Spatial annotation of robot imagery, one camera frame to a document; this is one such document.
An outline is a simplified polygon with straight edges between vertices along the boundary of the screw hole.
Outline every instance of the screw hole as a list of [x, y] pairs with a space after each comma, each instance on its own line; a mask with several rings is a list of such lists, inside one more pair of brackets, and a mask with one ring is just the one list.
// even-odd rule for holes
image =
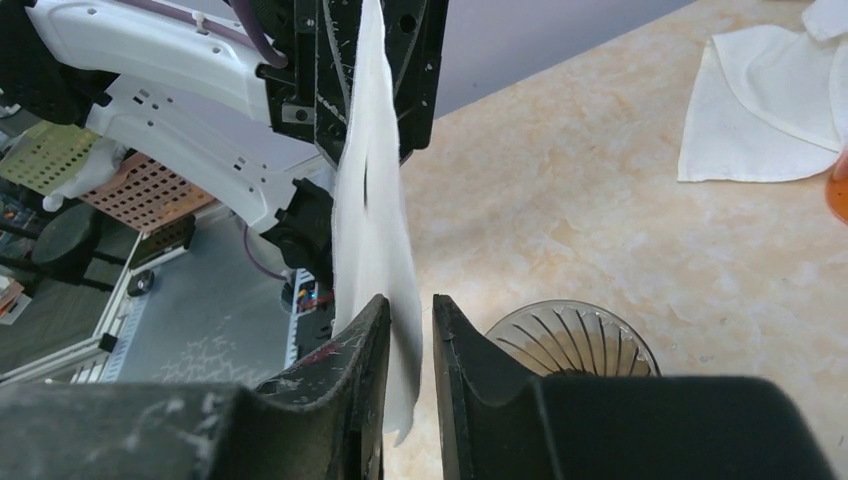
[[418, 21], [412, 15], [404, 15], [400, 17], [400, 31], [403, 33], [412, 33], [415, 27], [418, 26]]

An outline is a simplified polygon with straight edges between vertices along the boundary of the white wall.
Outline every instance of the white wall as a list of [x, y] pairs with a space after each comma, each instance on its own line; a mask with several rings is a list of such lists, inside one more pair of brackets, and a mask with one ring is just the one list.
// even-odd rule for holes
[[[221, 0], [176, 1], [235, 19]], [[472, 103], [691, 1], [451, 0], [436, 114]], [[260, 163], [287, 168], [315, 154], [311, 145], [274, 134], [227, 107], [185, 92], [173, 95], [247, 154], [261, 158]]]

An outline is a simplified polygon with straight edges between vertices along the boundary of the white towel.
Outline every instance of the white towel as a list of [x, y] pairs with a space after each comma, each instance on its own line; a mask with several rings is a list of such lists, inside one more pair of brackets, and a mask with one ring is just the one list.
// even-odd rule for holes
[[781, 182], [833, 166], [848, 133], [848, 0], [817, 1], [804, 22], [808, 32], [760, 26], [708, 42], [678, 180]]
[[421, 383], [421, 300], [400, 183], [392, 74], [379, 0], [364, 0], [345, 149], [336, 179], [333, 262], [336, 319], [347, 327], [376, 294], [392, 316], [383, 431], [412, 428]]

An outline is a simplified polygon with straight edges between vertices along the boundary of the table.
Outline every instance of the table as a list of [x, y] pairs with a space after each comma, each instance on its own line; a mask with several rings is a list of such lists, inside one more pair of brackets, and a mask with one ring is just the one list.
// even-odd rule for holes
[[629, 322], [666, 375], [768, 378], [848, 475], [848, 229], [825, 178], [676, 182], [708, 37], [800, 30], [807, 4], [701, 0], [435, 122], [401, 170], [425, 356], [387, 478], [441, 478], [434, 293], [481, 331], [528, 303], [587, 301]]

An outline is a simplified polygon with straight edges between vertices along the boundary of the cable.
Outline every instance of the cable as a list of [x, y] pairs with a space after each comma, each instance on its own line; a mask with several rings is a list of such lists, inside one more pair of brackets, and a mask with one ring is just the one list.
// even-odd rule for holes
[[259, 270], [260, 272], [264, 273], [265, 275], [267, 275], [267, 276], [269, 276], [269, 277], [271, 277], [275, 280], [280, 280], [280, 281], [283, 281], [283, 282], [289, 281], [288, 278], [280, 275], [279, 273], [274, 273], [271, 270], [268, 270], [267, 268], [263, 267], [258, 261], [256, 261], [255, 258], [253, 258], [253, 254], [250, 253], [250, 248], [247, 246], [247, 224], [244, 225], [244, 230], [243, 230], [241, 240], [242, 240], [242, 244], [244, 245], [244, 252], [247, 254], [247, 259], [250, 260], [250, 263], [252, 263], [253, 266], [256, 267], [257, 270]]
[[[195, 26], [196, 23], [197, 23], [195, 21], [194, 17], [192, 17], [191, 12], [187, 12], [185, 10], [181, 10], [179, 8], [172, 7], [172, 6], [164, 4], [164, 3], [159, 3], [155, 0], [115, 0], [115, 1], [117, 1], [118, 3], [123, 3], [124, 5], [129, 5], [131, 7], [139, 8], [139, 9], [144, 10], [146, 12], [155, 13], [157, 15], [162, 15], [164, 17], [171, 18], [171, 19], [176, 20], [178, 22], [187, 23], [191, 26]], [[209, 20], [209, 19], [205, 19], [203, 21], [203, 28], [209, 30], [210, 32], [212, 32], [216, 35], [220, 35], [220, 36], [222, 36], [224, 38], [228, 38], [228, 39], [230, 39], [234, 42], [238, 42], [238, 43], [240, 43], [240, 44], [242, 44], [246, 47], [255, 48], [256, 50], [259, 51], [259, 53], [262, 55], [262, 58], [264, 58], [266, 62], [270, 63], [272, 66], [274, 66], [276, 68], [285, 67], [286, 64], [288, 63], [288, 59], [285, 56], [278, 54], [276, 52], [276, 50], [271, 48], [271, 45], [268, 44], [268, 39], [265, 38], [265, 34], [262, 33], [262, 28], [259, 26], [258, 22], [256, 21], [256, 17], [253, 16], [253, 11], [250, 10], [249, 5], [248, 5], [248, 14], [245, 15], [245, 17], [247, 18], [248, 21], [252, 20], [253, 24], [248, 26], [248, 24], [246, 24], [245, 21], [242, 20], [242, 18], [241, 18], [242, 15], [239, 15], [238, 11], [236, 11], [236, 16], [239, 18], [239, 21], [244, 26], [245, 31], [248, 32], [248, 35], [245, 35], [241, 32], [233, 30], [232, 28], [230, 28], [226, 25], [220, 24], [218, 22], [214, 22], [214, 21]], [[259, 31], [259, 35], [261, 35], [262, 42], [264, 42], [267, 49], [270, 50], [270, 53], [268, 51], [263, 51], [263, 49], [260, 47], [261, 42], [259, 42], [259, 40], [257, 38], [254, 38], [254, 36], [256, 35], [257, 29]]]
[[277, 53], [271, 47], [271, 44], [268, 43], [268, 38], [265, 36], [265, 32], [262, 31], [262, 26], [259, 25], [259, 21], [250, 7], [250, 0], [230, 0], [230, 6], [233, 7], [236, 17], [244, 27], [244, 31], [247, 32], [247, 36], [253, 41], [253, 46], [262, 55], [262, 58], [274, 68], [285, 68], [288, 65], [288, 58]]

